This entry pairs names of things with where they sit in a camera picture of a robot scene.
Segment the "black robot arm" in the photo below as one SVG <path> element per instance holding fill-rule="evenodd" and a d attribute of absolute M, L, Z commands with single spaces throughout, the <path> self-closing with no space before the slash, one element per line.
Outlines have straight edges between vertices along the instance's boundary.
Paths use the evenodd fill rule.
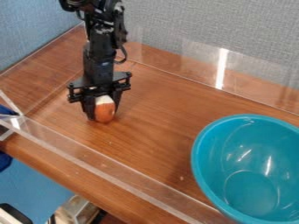
<path fill-rule="evenodd" d="M 68 101 L 79 102 L 91 121 L 110 123 L 125 91 L 131 89 L 130 72 L 117 72 L 127 61 L 126 7 L 122 0 L 59 0 L 85 22 L 83 75 L 68 84 Z"/>

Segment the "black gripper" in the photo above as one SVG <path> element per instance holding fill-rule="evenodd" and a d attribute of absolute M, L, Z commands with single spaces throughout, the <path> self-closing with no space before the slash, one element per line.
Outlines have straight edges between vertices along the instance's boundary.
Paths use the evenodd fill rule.
<path fill-rule="evenodd" d="M 133 74 L 130 72 L 114 72 L 113 81 L 109 83 L 94 83 L 90 78 L 82 76 L 68 84 L 68 101 L 70 103 L 81 102 L 83 112 L 91 121 L 95 120 L 97 103 L 94 97 L 86 96 L 94 95 L 101 97 L 102 95 L 109 95 L 114 99 L 118 112 L 122 94 L 131 89 L 131 77 Z"/>

